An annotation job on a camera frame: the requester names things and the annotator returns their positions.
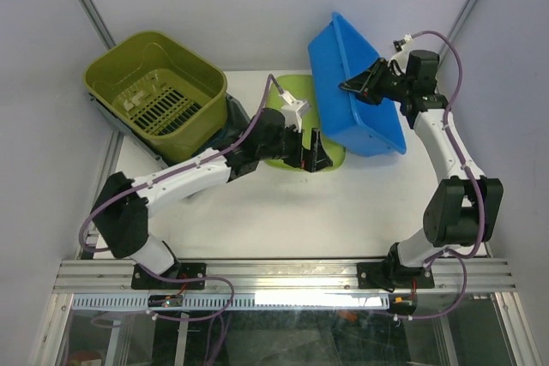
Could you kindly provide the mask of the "blue plastic tub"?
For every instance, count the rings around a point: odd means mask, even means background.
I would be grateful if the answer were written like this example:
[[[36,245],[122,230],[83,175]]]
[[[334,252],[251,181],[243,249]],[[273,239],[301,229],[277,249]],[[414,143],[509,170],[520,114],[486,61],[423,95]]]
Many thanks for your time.
[[[346,150],[371,157],[407,151],[395,104],[368,105],[339,85],[368,69],[376,49],[341,14],[309,43],[308,54],[321,131]]]

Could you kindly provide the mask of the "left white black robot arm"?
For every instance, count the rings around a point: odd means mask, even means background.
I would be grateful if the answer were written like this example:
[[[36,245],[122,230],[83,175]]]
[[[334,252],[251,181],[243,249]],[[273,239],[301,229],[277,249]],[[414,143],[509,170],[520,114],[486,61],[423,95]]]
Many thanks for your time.
[[[179,266],[167,244],[152,235],[149,219],[163,207],[256,170],[260,161],[278,159],[309,173],[332,166],[321,132],[308,145],[304,132],[275,109],[263,109],[239,135],[231,135],[197,156],[144,177],[122,172],[106,179],[90,213],[95,228],[116,259],[131,259],[161,287],[177,283]]]

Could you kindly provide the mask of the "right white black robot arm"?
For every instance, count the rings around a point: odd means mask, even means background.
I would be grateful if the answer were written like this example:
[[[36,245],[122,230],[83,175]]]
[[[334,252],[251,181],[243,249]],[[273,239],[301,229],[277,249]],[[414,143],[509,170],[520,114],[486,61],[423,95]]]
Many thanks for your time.
[[[413,50],[404,70],[380,57],[339,85],[369,105],[380,105],[386,99],[399,103],[438,181],[421,229],[394,243],[382,261],[361,270],[359,280],[364,287],[393,291],[412,286],[430,272],[437,258],[471,258],[492,236],[504,188],[499,179],[487,177],[463,148],[449,101],[437,92],[438,65],[437,53]]]

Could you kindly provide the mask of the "lime green shallow tub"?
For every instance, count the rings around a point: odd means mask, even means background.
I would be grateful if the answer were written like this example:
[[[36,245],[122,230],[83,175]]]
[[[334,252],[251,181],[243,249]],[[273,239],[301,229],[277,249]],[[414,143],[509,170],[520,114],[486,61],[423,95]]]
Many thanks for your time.
[[[303,145],[306,148],[311,146],[311,130],[320,130],[320,118],[318,115],[317,101],[312,75],[281,75],[276,77],[280,86],[288,91],[294,98],[306,100],[310,104],[310,109],[306,112],[303,118]],[[269,95],[265,107],[279,110],[284,102],[279,97],[278,90],[274,85],[269,89]],[[325,168],[322,172],[334,171],[341,167],[346,156],[345,148],[331,141],[321,132],[321,143],[326,154],[331,158],[333,165]],[[264,161],[268,166],[286,170],[286,171],[302,171],[286,165],[280,159],[267,159]]]

